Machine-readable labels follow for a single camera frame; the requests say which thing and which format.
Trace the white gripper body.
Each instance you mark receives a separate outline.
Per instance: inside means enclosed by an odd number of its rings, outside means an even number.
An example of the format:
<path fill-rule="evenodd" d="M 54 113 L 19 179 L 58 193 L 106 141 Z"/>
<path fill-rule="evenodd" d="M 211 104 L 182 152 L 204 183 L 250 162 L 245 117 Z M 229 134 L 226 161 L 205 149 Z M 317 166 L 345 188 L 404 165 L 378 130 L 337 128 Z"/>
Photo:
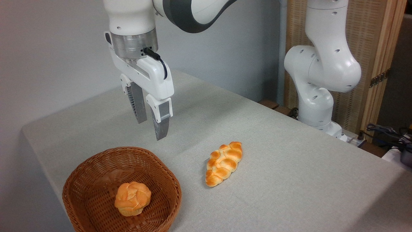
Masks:
<path fill-rule="evenodd" d="M 121 36 L 105 32 L 109 52 L 116 68 L 146 93 L 162 101 L 174 94 L 169 66 L 158 50 L 155 31 L 141 35 Z"/>

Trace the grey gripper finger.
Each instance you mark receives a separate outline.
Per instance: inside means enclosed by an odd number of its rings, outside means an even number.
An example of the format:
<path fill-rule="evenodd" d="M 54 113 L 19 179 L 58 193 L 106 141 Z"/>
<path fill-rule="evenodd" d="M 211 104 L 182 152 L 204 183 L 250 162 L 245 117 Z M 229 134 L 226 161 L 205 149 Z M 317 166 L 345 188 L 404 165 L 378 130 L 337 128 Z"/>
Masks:
<path fill-rule="evenodd" d="M 151 94 L 146 96 L 150 106 L 157 141 L 165 138 L 169 131 L 169 120 L 173 116 L 171 98 L 159 101 Z"/>
<path fill-rule="evenodd" d="M 147 120 L 143 90 L 135 82 L 131 81 L 126 75 L 121 74 L 122 89 L 128 96 L 128 100 L 135 114 L 137 122 L 143 123 Z"/>

